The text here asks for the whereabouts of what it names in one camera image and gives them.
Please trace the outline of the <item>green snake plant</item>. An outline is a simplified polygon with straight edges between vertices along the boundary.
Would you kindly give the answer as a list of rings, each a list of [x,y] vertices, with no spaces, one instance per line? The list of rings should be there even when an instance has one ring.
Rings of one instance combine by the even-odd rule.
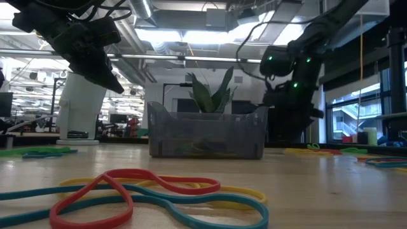
[[[228,87],[233,78],[234,67],[230,67],[222,80],[218,90],[211,94],[210,88],[197,80],[193,73],[188,73],[192,78],[192,92],[190,97],[195,101],[202,113],[224,113],[225,107],[232,102],[235,90]]]

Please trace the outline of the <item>yellow rubber band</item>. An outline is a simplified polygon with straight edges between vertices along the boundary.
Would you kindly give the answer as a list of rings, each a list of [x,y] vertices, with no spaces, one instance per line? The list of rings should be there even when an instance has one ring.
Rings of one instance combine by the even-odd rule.
[[[174,152],[184,156],[204,156],[204,157],[237,157],[236,153],[227,151],[226,153],[206,151],[203,142],[192,142],[177,147]]]
[[[325,156],[331,157],[333,154],[326,152],[326,151],[314,151],[311,149],[300,149],[300,148],[286,148],[284,153],[292,153],[295,155],[306,155],[306,156]]]
[[[130,178],[117,178],[116,180],[119,181],[120,183],[136,184],[136,185],[142,186],[142,187],[158,186],[158,183],[153,180],[130,179]],[[74,184],[87,184],[90,181],[93,181],[92,177],[73,178],[73,179],[67,179],[65,181],[62,181],[61,183],[58,184],[58,186],[70,186],[70,185],[74,185]],[[207,184],[207,183],[178,182],[178,184],[181,184],[182,186],[190,187],[190,188],[205,188],[205,187],[209,186],[209,184]],[[263,205],[267,204],[267,197],[264,193],[261,193],[260,191],[256,191],[256,190],[253,190],[250,188],[241,188],[241,187],[236,187],[236,186],[222,186],[219,191],[222,193],[245,195],[245,196],[258,200]],[[88,200],[88,199],[99,198],[99,197],[119,196],[119,195],[120,194],[116,191],[110,191],[110,192],[107,192],[107,193],[101,194],[101,195],[85,195],[85,197],[81,197],[81,200]],[[209,205],[211,205],[215,208],[253,210],[253,208],[249,207],[248,205],[238,204],[235,202],[228,202],[228,201],[209,202]]]

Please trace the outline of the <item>grey translucent plastic bin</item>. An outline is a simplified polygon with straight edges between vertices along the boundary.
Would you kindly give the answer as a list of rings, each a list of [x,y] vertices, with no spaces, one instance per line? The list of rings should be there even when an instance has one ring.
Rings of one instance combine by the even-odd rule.
[[[263,157],[268,109],[249,114],[175,113],[158,102],[148,103],[149,154],[157,158],[237,158]],[[225,142],[237,157],[184,156],[174,150],[192,142]]]

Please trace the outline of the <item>silver round ventilation duct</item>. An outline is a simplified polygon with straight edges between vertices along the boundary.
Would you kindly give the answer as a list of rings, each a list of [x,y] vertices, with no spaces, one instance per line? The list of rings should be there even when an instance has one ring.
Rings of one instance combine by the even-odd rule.
[[[159,28],[153,17],[153,5],[151,0],[129,0],[129,6],[134,16],[134,31],[139,39],[142,38],[142,32],[137,32],[140,23],[146,22],[154,28]],[[152,48],[158,55],[169,55],[170,50],[164,41],[149,41]]]

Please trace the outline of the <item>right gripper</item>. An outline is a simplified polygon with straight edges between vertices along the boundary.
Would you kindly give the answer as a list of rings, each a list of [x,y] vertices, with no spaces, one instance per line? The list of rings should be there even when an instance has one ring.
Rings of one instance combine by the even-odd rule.
[[[269,142],[298,142],[312,123],[310,117],[324,117],[324,112],[312,104],[314,92],[319,89],[317,80],[322,55],[301,52],[290,56],[293,59],[291,73],[284,77],[265,76],[263,104],[275,107],[268,110]]]

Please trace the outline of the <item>silver rectangular air duct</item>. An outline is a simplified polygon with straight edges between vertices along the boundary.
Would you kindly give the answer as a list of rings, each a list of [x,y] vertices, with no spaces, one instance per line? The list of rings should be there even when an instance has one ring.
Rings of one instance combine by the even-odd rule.
[[[265,21],[289,22],[289,24],[267,24],[261,26],[257,41],[284,46],[299,38],[310,20],[319,14],[319,0],[276,0],[272,4],[272,16]]]

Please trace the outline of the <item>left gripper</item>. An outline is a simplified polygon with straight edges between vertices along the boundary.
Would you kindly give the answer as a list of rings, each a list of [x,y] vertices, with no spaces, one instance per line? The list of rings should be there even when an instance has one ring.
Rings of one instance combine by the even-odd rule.
[[[112,73],[110,61],[95,36],[80,23],[68,23],[52,37],[52,46],[69,63],[69,68],[87,81],[118,94],[124,88]]]

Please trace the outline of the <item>black stand pole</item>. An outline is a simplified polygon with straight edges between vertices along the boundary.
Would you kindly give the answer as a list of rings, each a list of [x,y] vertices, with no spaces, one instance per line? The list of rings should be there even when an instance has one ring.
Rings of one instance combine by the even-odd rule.
[[[390,141],[407,146],[407,91],[405,44],[407,43],[407,0],[390,0],[389,49],[390,117],[385,120]]]

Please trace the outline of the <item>black background monitor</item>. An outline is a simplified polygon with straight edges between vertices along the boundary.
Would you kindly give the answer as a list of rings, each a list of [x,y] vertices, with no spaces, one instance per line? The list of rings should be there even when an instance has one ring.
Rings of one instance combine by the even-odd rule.
[[[13,101],[12,92],[0,92],[0,118],[9,118]]]

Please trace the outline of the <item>black aluminium table frame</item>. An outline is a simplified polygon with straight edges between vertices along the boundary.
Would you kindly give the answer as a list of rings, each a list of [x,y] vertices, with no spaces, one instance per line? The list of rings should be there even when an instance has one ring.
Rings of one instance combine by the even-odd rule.
[[[6,140],[8,137],[13,138],[13,146],[40,146],[40,145],[51,145],[56,144],[59,139],[57,136],[50,134],[45,135],[34,135],[34,136],[17,136],[13,134],[0,135],[0,148],[6,147]],[[117,137],[107,137],[107,138],[97,138],[101,143],[108,144],[141,144],[148,145],[148,139],[139,138],[117,138]],[[265,148],[306,148],[305,143],[286,143],[286,142],[266,142]],[[359,148],[368,150],[369,154],[373,155],[383,155],[383,156],[401,156],[407,157],[407,148],[397,148],[388,146],[368,146],[368,145],[356,145],[356,144],[320,144],[321,149],[345,149],[345,148]]]

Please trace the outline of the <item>blue object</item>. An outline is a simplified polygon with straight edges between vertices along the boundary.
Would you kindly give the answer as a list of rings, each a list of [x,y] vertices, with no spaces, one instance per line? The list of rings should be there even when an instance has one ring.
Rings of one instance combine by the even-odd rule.
[[[377,140],[377,144],[379,146],[407,148],[407,141],[391,141],[384,135]]]

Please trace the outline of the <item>linear ceiling light fixture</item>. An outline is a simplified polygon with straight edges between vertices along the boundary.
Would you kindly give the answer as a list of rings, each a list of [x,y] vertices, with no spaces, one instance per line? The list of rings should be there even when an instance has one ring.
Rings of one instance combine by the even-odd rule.
[[[243,64],[259,64],[260,59],[236,59],[226,57],[200,57],[200,56],[182,56],[182,55],[148,55],[148,54],[107,54],[114,59],[146,59],[146,60],[181,60],[181,61],[202,61],[202,62],[231,62]]]

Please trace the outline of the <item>black bent tube stand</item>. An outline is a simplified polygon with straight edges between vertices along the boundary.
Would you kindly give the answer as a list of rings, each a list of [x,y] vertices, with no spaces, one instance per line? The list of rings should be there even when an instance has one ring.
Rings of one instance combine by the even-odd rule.
[[[178,87],[192,87],[192,83],[164,83],[162,87],[162,105],[165,106],[165,88],[166,86],[178,86]]]

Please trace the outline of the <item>pale green bottle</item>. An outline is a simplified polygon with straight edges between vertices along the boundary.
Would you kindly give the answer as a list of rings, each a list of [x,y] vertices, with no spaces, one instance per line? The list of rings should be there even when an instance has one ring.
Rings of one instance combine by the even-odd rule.
[[[364,127],[363,132],[368,135],[368,145],[377,146],[377,128],[376,127]]]

